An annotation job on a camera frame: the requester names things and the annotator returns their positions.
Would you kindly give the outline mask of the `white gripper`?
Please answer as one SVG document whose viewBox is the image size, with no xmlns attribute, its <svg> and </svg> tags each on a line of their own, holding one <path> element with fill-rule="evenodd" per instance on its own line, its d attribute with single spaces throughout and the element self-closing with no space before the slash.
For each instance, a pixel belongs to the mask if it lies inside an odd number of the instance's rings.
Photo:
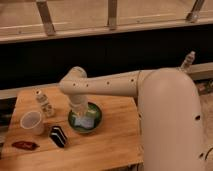
<svg viewBox="0 0 213 171">
<path fill-rule="evenodd" d="M 88 110 L 88 102 L 70 103 L 71 111 L 77 116 L 84 116 Z"/>
</svg>

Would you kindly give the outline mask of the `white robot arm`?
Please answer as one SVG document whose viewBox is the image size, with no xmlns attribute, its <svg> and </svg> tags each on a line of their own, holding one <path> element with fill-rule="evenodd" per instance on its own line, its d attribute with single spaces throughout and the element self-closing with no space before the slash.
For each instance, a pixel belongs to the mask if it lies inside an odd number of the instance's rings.
<svg viewBox="0 0 213 171">
<path fill-rule="evenodd" d="M 74 110 L 87 94 L 130 96 L 141 115 L 144 171 L 205 171 L 201 103 L 195 83 L 176 68 L 88 78 L 72 68 L 59 83 Z"/>
</svg>

